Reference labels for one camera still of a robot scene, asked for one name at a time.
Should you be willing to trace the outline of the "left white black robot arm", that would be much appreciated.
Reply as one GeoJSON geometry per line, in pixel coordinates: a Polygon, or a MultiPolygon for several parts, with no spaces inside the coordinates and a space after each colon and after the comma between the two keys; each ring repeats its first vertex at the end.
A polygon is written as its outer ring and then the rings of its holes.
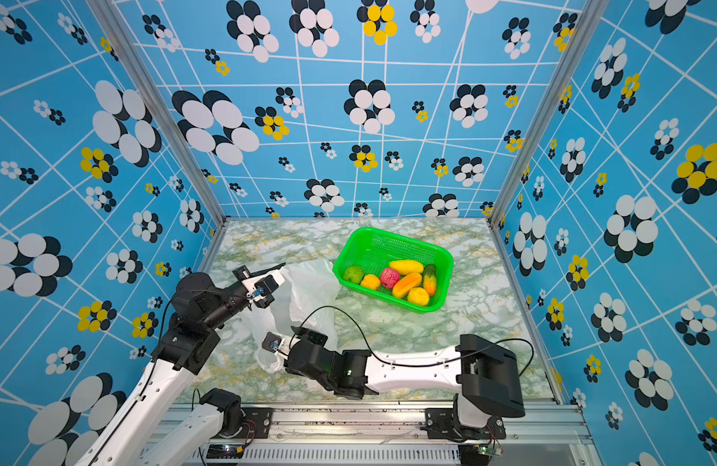
{"type": "Polygon", "coordinates": [[[209,440],[257,436],[238,395],[216,388],[195,402],[189,417],[150,450],[145,447],[173,402],[199,374],[220,343],[219,330],[245,310],[265,309],[285,278],[276,265],[251,272],[241,266],[219,289],[209,275],[179,281],[168,304],[174,312],[138,384],[106,429],[79,459],[81,465],[181,465],[209,440]]]}

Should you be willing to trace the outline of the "white plastic bag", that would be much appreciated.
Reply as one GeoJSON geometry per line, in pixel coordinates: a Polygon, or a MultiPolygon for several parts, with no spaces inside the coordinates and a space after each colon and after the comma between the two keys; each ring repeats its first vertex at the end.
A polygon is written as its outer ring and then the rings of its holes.
{"type": "Polygon", "coordinates": [[[261,347],[269,332],[280,334],[288,343],[292,329],[300,324],[327,336],[327,348],[337,349],[335,304],[341,284],[325,258],[288,264],[282,269],[285,282],[274,293],[274,302],[266,309],[255,308],[244,322],[256,342],[255,360],[268,374],[285,366],[282,357],[261,347]]]}

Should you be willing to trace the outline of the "yellow mango fruit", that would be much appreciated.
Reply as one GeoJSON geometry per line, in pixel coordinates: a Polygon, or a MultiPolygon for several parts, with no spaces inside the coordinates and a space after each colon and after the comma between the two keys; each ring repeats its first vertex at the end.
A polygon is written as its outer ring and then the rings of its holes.
{"type": "Polygon", "coordinates": [[[395,260],[389,263],[389,267],[399,271],[401,275],[406,276],[412,273],[422,274],[425,266],[421,262],[412,259],[395,260]]]}

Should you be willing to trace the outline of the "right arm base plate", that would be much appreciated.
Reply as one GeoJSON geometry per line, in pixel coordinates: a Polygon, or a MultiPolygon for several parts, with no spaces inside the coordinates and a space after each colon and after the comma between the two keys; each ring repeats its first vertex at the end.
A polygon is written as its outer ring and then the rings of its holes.
{"type": "Polygon", "coordinates": [[[459,422],[453,408],[425,409],[425,423],[421,429],[429,439],[453,443],[506,438],[505,426],[500,417],[490,417],[484,427],[464,426],[459,422]]]}

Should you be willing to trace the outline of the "green round fruit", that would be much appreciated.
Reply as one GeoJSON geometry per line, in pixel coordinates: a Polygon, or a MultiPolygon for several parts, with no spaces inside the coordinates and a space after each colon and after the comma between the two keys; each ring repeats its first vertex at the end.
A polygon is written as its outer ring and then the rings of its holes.
{"type": "Polygon", "coordinates": [[[353,265],[348,267],[343,273],[343,280],[354,285],[359,285],[365,277],[364,268],[353,265]]]}

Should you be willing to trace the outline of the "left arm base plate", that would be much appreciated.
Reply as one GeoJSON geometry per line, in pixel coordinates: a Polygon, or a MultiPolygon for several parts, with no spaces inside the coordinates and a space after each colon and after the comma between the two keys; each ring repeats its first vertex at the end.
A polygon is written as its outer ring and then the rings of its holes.
{"type": "Polygon", "coordinates": [[[273,414],[273,409],[252,407],[224,412],[222,428],[214,439],[266,439],[273,423],[273,414]]]}

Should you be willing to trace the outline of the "small orange yellow fruit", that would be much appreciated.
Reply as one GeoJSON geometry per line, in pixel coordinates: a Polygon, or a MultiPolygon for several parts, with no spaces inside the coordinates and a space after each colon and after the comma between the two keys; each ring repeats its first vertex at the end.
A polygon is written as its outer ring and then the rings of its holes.
{"type": "Polygon", "coordinates": [[[365,289],[378,290],[381,287],[381,280],[373,274],[367,274],[362,278],[360,285],[365,289]]]}

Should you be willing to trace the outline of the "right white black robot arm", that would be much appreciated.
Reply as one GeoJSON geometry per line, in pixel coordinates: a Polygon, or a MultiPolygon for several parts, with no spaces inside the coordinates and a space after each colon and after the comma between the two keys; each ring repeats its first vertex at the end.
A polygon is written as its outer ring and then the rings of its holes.
{"type": "Polygon", "coordinates": [[[457,419],[481,428],[491,417],[526,414],[515,353],[472,334],[459,343],[426,353],[382,353],[372,349],[332,351],[327,337],[298,330],[294,337],[263,347],[283,362],[287,373],[317,383],[337,397],[361,400],[400,389],[440,389],[456,394],[457,419]]]}

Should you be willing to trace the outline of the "yellow wrinkled round fruit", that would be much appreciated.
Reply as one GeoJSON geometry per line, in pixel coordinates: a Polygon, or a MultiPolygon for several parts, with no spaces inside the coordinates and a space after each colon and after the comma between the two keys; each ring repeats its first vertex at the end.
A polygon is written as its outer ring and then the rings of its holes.
{"type": "Polygon", "coordinates": [[[422,287],[414,287],[410,289],[407,294],[407,302],[419,307],[426,307],[430,304],[430,295],[422,287]]]}

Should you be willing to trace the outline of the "pink red round fruit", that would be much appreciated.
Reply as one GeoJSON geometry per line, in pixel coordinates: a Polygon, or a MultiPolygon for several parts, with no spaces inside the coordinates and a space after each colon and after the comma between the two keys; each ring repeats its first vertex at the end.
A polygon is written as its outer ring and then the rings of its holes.
{"type": "Polygon", "coordinates": [[[401,280],[402,275],[399,271],[388,267],[385,268],[379,276],[380,285],[384,289],[393,289],[395,285],[401,280]]]}

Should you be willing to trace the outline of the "orange green papaya fruit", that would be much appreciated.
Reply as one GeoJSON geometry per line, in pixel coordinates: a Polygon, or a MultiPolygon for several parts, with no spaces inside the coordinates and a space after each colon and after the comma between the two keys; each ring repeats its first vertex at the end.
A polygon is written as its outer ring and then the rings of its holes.
{"type": "Polygon", "coordinates": [[[429,297],[434,297],[438,287],[436,277],[437,268],[434,264],[428,264],[423,272],[423,289],[429,297]]]}

